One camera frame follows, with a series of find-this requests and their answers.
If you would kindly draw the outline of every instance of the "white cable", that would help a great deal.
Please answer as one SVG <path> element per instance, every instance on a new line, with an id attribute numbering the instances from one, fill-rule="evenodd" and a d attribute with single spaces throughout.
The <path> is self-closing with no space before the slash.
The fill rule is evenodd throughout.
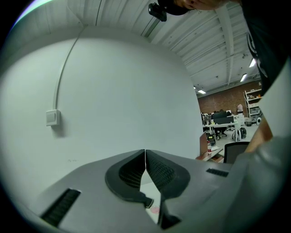
<path id="1" fill-rule="evenodd" d="M 78 36 L 77 36 L 75 42 L 73 43 L 73 45 L 72 45 L 72 47 L 71 47 L 71 49 L 70 49 L 70 51 L 69 51 L 69 53 L 68 53 L 68 55 L 67 55 L 65 61 L 64 61 L 64 64 L 63 64 L 63 66 L 62 66 L 62 69 L 61 69 L 61 71 L 60 71 L 59 79 L 57 80 L 56 85 L 55 85 L 55 93 L 54 93 L 54 99 L 53 99 L 53 110 L 57 109 L 57 102 L 58 102 L 58 95 L 59 95 L 60 80 L 62 79 L 63 72 L 64 72 L 64 69 L 65 69 L 65 65 L 66 65 L 67 60 L 68 60 L 68 58 L 69 58 L 69 56 L 70 56 L 70 53 L 72 52 L 72 50 L 73 50 L 73 48 L 74 48 L 76 42 L 78 41 L 80 35 L 82 34 L 82 32 L 84 31 L 85 28 L 86 28 L 86 26 L 83 27 L 82 30 L 79 32 L 79 34 L 78 34 Z"/>
<path id="2" fill-rule="evenodd" d="M 69 7 L 68 4 L 68 0 L 67 0 L 67 8 L 69 9 L 70 12 L 72 12 L 72 14 L 77 18 L 77 20 L 82 24 L 82 26 L 84 27 L 84 24 L 82 23 L 81 19 L 72 11 L 72 9 Z"/>

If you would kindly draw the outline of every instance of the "ceiling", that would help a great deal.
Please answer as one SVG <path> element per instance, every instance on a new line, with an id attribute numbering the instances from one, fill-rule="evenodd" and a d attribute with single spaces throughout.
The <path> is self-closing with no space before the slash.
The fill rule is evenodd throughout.
<path id="1" fill-rule="evenodd" d="M 193 85 L 206 94 L 258 78 L 251 55 L 247 27 L 238 4 L 212 11 L 193 10 L 186 15 L 168 15 L 160 22 L 148 13 L 154 0 L 53 0 L 27 14 L 17 23 L 8 41 L 14 53 L 33 39 L 64 28 L 89 25 L 122 28 L 165 46 L 180 56 Z"/>

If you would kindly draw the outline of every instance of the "wall outlet box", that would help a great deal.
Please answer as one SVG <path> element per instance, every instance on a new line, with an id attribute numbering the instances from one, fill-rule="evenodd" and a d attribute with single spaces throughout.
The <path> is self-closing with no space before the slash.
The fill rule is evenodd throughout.
<path id="1" fill-rule="evenodd" d="M 46 112 L 46 126 L 56 126 L 60 124 L 60 111 L 50 110 Z"/>

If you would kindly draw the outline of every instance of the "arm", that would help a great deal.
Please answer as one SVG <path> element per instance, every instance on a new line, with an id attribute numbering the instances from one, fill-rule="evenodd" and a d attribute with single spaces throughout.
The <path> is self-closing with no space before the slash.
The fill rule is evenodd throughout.
<path id="1" fill-rule="evenodd" d="M 265 118 L 263 118 L 245 152 L 253 152 L 259 145 L 269 141 L 272 137 L 270 127 Z"/>

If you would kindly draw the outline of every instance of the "red bottle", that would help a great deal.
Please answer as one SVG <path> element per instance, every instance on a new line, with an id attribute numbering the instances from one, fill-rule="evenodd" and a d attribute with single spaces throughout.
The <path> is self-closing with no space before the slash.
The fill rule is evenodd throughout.
<path id="1" fill-rule="evenodd" d="M 210 141 L 207 141 L 207 148 L 208 148 L 208 154 L 211 154 L 211 144 L 210 144 Z"/>

